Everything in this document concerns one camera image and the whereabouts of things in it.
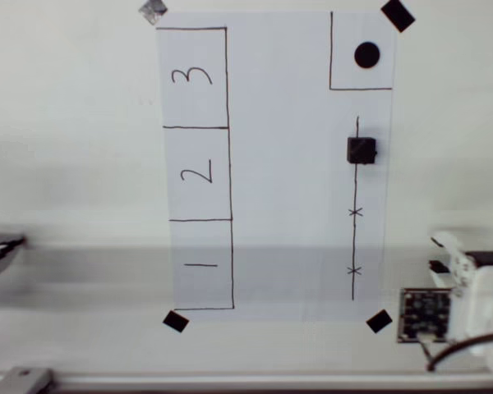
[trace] black block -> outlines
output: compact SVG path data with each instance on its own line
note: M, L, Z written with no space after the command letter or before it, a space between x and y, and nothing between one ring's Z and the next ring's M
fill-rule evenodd
M351 164L374 164L376 140L368 137L347 139L347 161Z
M372 318L366 321L367 325L376 334L381 331L382 328L388 326L393 322L393 319L389 316L385 309L375 314Z
M182 317L180 314L177 314L172 310L170 310L170 312L166 315L166 318L163 320L164 324L179 332L182 332L189 322L190 320Z
M390 0L381 11L396 26L400 33L406 30L414 21L414 17L399 0Z

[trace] white paper sheet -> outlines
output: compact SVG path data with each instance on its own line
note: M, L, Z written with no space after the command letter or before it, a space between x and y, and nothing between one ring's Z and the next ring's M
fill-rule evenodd
M372 316L394 27L380 13L169 12L158 35L176 307ZM366 41L380 60L363 69L354 51ZM357 133L376 139L375 164L348 163Z

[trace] white wall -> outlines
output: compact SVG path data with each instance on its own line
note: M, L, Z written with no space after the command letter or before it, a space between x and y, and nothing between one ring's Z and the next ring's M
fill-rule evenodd
M382 3L168 6L327 11ZM438 253L431 229L493 238L493 0L404 3L417 21L399 36L394 82L384 278L392 314L401 286L429 284L426 261ZM38 248L0 278L0 371L40 364L152 379L422 371L422 353L395 345L392 325L378 336L361 323L164 329L171 270L157 53L140 5L0 2L0 223L26 231ZM52 245L61 251L44 252ZM469 361L448 368L474 368Z

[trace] metal bracket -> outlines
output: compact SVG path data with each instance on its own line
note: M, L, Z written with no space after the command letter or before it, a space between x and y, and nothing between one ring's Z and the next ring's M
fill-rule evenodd
M50 369L15 367L0 381L0 394L38 394L52 381Z
M155 25L167 10L163 0L148 0L144 6L139 8L139 12L151 25Z

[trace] black circle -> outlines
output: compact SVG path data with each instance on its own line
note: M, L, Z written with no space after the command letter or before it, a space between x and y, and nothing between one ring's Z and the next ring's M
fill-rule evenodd
M380 60L378 46L369 41L358 45L354 51L354 60L361 68L371 68Z

